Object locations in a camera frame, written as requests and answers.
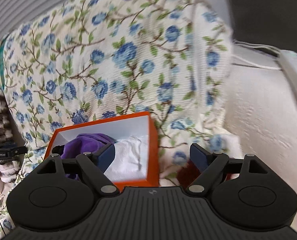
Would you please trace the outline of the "purple cloth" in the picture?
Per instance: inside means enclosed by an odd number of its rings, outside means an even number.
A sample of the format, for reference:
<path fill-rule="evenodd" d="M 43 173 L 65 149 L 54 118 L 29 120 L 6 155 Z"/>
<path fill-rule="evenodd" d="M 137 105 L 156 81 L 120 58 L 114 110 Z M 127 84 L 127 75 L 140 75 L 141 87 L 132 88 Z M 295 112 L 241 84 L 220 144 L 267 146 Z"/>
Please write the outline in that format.
<path fill-rule="evenodd" d="M 108 152 L 104 151 L 104 153 L 100 154 L 97 158 L 98 168 L 102 172 L 105 172 L 115 159 L 115 143 L 116 140 L 102 133 L 82 133 L 63 146 L 61 158 L 75 159 L 79 154 L 83 154 L 84 152 L 95 154 L 107 145 L 113 145 L 112 150 Z"/>

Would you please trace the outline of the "white cloth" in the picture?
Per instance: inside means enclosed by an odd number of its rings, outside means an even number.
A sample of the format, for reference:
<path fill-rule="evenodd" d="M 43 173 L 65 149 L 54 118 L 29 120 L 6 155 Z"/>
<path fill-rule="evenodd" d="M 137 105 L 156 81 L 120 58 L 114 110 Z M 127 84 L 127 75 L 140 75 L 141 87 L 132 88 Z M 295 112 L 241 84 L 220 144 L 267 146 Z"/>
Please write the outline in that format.
<path fill-rule="evenodd" d="M 104 172 L 112 182 L 145 179 L 149 160 L 149 136 L 131 136 L 115 144 L 115 159 Z"/>

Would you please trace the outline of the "black fuzzy pompom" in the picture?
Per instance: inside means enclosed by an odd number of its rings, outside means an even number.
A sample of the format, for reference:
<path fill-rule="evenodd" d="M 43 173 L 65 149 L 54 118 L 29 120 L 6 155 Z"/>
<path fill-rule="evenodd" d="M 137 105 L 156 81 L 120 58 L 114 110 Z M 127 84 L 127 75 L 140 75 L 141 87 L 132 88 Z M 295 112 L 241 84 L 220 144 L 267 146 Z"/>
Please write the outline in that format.
<path fill-rule="evenodd" d="M 52 149 L 51 153 L 52 153 L 52 154 L 58 154 L 58 155 L 61 156 L 61 155 L 64 153 L 64 147 L 65 147 L 65 145 L 58 145 L 58 146 L 55 146 L 55 147 Z"/>

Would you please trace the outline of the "red plush cloth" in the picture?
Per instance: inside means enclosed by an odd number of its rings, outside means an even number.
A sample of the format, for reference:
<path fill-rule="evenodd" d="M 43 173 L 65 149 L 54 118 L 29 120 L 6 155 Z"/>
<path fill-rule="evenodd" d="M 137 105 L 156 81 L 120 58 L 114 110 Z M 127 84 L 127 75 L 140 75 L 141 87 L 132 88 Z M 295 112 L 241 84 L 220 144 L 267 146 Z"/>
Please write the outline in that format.
<path fill-rule="evenodd" d="M 191 183 L 194 182 L 201 175 L 199 168 L 193 163 L 192 160 L 189 160 L 187 164 L 182 167 L 177 173 L 177 180 L 181 187 L 187 188 Z M 231 180 L 233 177 L 232 173 L 222 173 L 217 181 L 213 183 L 212 189 L 216 188 L 219 184 Z"/>

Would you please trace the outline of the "brown white striped plush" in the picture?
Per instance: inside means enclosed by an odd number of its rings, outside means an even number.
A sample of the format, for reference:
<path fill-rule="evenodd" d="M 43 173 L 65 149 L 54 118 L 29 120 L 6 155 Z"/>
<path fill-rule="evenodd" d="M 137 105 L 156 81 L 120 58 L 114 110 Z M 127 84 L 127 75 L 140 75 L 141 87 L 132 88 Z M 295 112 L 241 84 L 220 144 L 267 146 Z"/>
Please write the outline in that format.
<path fill-rule="evenodd" d="M 7 102 L 3 91 L 0 89 L 0 148 L 9 149 L 16 147 L 9 119 Z M 18 157 L 9 157 L 0 160 L 0 179 L 3 183 L 13 183 L 20 170 Z"/>

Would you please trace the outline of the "orange cardboard box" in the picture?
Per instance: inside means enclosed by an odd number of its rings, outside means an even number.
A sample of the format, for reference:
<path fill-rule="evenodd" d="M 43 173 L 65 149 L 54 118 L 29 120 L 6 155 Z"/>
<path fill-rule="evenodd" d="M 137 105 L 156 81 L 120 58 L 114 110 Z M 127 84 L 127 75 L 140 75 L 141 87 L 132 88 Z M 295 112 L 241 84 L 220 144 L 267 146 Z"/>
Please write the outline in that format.
<path fill-rule="evenodd" d="M 98 167 L 118 189 L 125 186 L 158 186 L 158 135 L 149 112 L 139 112 L 86 122 L 55 130 L 46 149 L 75 139 L 79 134 L 102 133 L 114 139 L 114 153 L 105 152 Z"/>

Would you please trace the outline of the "blue floral blanket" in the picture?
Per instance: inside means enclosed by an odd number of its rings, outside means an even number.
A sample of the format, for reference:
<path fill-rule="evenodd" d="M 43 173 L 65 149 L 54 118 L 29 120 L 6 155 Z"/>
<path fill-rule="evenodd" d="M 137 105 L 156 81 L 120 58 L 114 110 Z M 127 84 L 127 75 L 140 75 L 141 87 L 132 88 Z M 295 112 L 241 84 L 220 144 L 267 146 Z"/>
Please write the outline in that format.
<path fill-rule="evenodd" d="M 178 185 L 190 146 L 242 157 L 223 126 L 231 27 L 207 0 L 66 0 L 5 37 L 3 91 L 27 153 L 8 197 L 55 130 L 149 112 L 159 186 Z"/>

